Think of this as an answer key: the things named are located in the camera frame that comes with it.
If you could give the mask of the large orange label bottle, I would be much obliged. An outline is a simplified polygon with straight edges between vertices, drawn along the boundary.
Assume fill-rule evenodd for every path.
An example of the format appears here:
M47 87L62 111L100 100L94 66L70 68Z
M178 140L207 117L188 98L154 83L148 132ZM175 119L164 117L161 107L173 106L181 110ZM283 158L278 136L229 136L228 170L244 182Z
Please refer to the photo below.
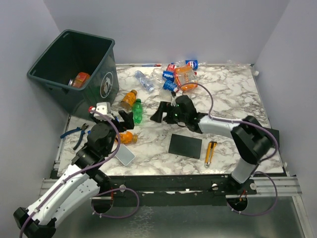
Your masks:
M81 88L89 78L90 75L88 73L80 72L73 80L72 86L76 88Z

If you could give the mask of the big orange bottle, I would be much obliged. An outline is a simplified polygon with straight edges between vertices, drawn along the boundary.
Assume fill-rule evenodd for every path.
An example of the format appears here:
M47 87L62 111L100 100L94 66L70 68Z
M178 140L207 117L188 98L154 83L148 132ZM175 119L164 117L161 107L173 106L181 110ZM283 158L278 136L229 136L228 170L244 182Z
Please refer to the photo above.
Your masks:
M189 65L177 67L174 70L174 83L183 91L190 92L197 86L197 77Z

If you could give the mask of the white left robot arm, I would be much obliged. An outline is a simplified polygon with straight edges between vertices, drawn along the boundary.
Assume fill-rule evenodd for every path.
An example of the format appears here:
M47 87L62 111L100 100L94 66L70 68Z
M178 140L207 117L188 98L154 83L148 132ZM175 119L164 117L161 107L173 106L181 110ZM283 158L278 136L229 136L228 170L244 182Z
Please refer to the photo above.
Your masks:
M133 114L120 110L123 120L118 121L95 108L90 113L99 115L100 119L95 119L87 142L64 174L33 204L14 212L20 237L51 238L65 218L86 200L108 193L110 181L100 167L118 152L113 145L119 134L134 128Z

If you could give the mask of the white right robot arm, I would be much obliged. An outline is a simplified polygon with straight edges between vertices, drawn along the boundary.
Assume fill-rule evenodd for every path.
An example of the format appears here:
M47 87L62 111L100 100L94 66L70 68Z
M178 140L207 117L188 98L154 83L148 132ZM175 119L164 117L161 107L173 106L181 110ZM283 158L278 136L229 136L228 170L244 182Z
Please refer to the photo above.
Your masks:
M150 120L167 124L181 122L192 132L233 139L240 159L230 174L227 187L234 194L245 189L245 182L271 148L278 151L279 130L263 127L254 116L232 120L212 118L207 113L198 112L187 95L176 98L174 103L161 101Z

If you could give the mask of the blue label bottle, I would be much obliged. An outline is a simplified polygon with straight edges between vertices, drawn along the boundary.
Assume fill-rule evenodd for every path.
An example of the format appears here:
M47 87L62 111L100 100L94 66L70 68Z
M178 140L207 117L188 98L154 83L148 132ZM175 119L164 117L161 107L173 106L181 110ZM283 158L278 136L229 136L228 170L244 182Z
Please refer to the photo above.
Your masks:
M162 87L164 90L170 91L170 92L177 92L178 91L178 87L177 85L170 81L170 80L166 80L165 83L163 84Z

